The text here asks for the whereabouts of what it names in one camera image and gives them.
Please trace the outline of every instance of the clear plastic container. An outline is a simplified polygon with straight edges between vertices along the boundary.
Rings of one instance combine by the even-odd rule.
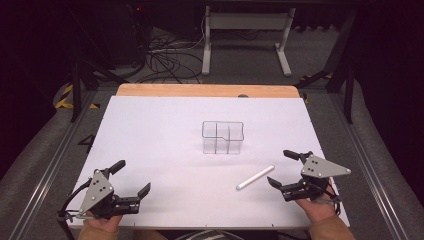
[[[203,153],[240,154],[244,140],[243,126],[242,122],[203,122]]]

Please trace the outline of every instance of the dark floor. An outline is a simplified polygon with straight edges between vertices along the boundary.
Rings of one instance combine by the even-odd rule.
[[[211,72],[199,76],[201,83],[293,85],[301,76],[320,71],[337,37],[335,30],[292,31],[286,56],[293,76],[282,74],[273,43],[273,32],[262,32],[254,40],[232,34],[220,34],[212,41]],[[202,47],[187,50],[202,57]],[[190,56],[178,60],[194,72],[201,64]],[[147,67],[129,78],[131,82],[152,71]],[[191,74],[190,71],[179,74]],[[175,82],[168,74],[149,81]],[[196,83],[195,78],[184,80]],[[341,195],[357,239],[424,239],[424,210],[398,171],[365,107],[359,85],[353,99],[353,125],[341,114],[343,91],[327,94],[320,80],[305,89],[306,104],[323,152],[329,160],[352,170],[348,177],[337,178]],[[71,109],[58,109],[56,115],[41,129],[21,153],[0,185],[0,239],[66,239],[56,223],[56,211],[73,189],[84,161],[87,146],[78,143],[96,134],[110,96],[117,84],[100,82],[97,92],[85,92],[87,109],[70,124]],[[58,96],[63,89],[58,89]],[[291,234],[303,237],[302,232]],[[131,239],[129,229],[121,231],[120,239]]]

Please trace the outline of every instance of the white marker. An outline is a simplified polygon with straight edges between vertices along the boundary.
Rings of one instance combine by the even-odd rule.
[[[246,187],[247,185],[251,184],[252,182],[258,180],[260,177],[262,177],[263,175],[271,172],[272,170],[274,170],[274,166],[269,166],[267,168],[265,168],[264,170],[262,170],[260,173],[256,174],[255,176],[247,179],[246,181],[244,181],[243,183],[240,183],[239,185],[237,185],[236,189],[238,191],[240,191],[241,189],[243,189],[244,187]]]

